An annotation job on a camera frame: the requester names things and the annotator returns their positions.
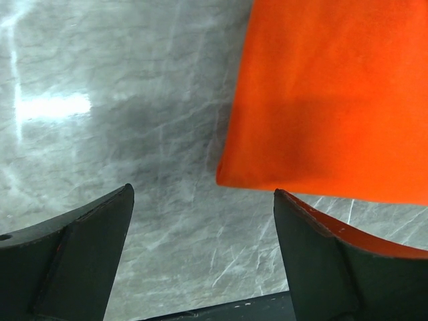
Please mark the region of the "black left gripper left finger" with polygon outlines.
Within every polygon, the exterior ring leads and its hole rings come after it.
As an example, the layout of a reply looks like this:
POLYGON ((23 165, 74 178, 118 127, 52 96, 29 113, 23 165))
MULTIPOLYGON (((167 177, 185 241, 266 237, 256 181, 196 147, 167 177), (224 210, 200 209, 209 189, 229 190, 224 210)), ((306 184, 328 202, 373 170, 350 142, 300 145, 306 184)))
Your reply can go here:
POLYGON ((103 320, 133 208, 126 184, 1 235, 1 319, 103 320))

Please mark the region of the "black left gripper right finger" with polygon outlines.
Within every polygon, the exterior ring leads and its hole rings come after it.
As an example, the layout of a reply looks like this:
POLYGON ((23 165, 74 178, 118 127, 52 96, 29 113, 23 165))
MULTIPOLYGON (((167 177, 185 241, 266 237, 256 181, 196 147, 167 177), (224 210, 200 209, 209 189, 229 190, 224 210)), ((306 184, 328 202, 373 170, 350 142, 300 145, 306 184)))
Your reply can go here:
POLYGON ((373 236, 292 194, 274 219, 298 320, 426 320, 427 252, 373 236))

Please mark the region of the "orange t-shirt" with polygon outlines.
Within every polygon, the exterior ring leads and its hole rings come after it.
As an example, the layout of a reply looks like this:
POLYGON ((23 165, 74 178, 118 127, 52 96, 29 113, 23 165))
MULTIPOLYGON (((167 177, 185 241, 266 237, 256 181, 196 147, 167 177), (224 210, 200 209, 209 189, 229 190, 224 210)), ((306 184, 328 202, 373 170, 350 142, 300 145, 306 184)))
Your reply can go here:
POLYGON ((427 2, 255 1, 216 181, 427 204, 427 2))

